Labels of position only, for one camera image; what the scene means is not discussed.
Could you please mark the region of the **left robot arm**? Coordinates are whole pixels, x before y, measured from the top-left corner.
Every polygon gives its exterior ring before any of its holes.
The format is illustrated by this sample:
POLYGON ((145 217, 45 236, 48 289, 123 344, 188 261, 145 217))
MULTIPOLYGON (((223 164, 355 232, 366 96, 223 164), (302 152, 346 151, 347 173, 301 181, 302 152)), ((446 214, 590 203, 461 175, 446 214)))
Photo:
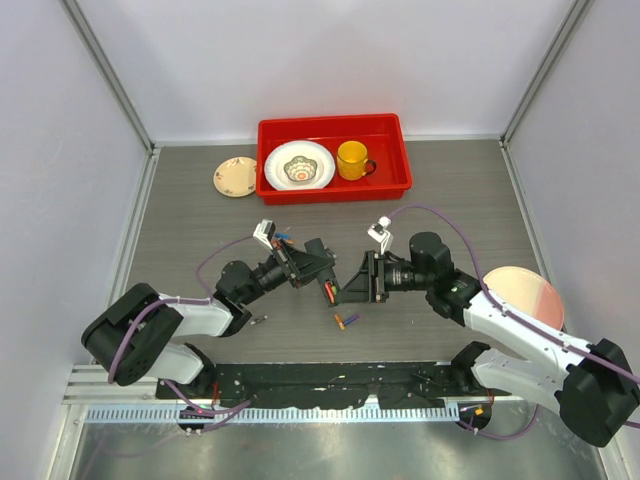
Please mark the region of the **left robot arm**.
POLYGON ((334 265, 318 238, 302 250, 277 239, 254 268, 240 260, 227 263, 205 298, 170 297, 147 283, 134 285, 84 330, 81 344, 110 383, 129 386, 150 375, 173 380, 187 396, 200 399, 211 391, 213 375, 193 348, 172 340, 234 336, 252 317, 249 304, 284 284, 299 289, 334 265))

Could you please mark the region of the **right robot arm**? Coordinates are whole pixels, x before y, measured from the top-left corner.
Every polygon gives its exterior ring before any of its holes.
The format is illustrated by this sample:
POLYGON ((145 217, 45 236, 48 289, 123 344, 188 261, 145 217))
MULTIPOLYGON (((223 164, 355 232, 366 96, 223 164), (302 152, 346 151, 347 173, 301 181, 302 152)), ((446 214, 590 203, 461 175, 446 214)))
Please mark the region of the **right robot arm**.
POLYGON ((439 235, 420 232, 408 259, 374 250, 358 273, 335 290, 338 303, 383 303, 392 291, 423 291, 441 317, 480 332, 516 352, 468 346, 451 371, 457 391, 501 390, 557 414, 577 437, 604 447, 639 407, 639 386, 622 348, 590 343, 514 308, 454 266, 439 235))

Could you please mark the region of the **red orange battery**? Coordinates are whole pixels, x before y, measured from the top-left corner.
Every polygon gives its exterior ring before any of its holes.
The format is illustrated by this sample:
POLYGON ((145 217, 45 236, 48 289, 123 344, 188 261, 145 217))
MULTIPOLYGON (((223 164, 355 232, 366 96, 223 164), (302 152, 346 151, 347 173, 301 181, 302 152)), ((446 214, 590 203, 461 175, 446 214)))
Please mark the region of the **red orange battery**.
POLYGON ((326 282, 325 290, 327 292, 328 297, 331 299, 331 301, 334 301, 335 293, 336 293, 334 286, 330 282, 326 282))

